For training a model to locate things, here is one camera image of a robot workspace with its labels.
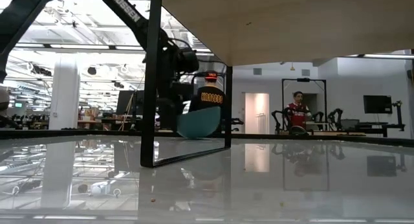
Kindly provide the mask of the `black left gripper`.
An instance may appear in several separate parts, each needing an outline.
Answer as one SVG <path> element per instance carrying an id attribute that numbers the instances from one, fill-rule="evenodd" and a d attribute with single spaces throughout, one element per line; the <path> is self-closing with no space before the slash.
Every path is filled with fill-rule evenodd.
<path id="1" fill-rule="evenodd" d="M 179 82 L 183 74 L 199 69 L 196 52 L 187 41 L 162 34 L 161 47 L 161 84 L 163 86 Z M 177 91 L 177 96 L 168 87 L 162 89 L 162 122 L 166 122 L 172 131 L 177 130 L 177 111 L 183 111 L 186 106 L 185 102 L 192 99 L 193 88 L 181 87 Z"/>

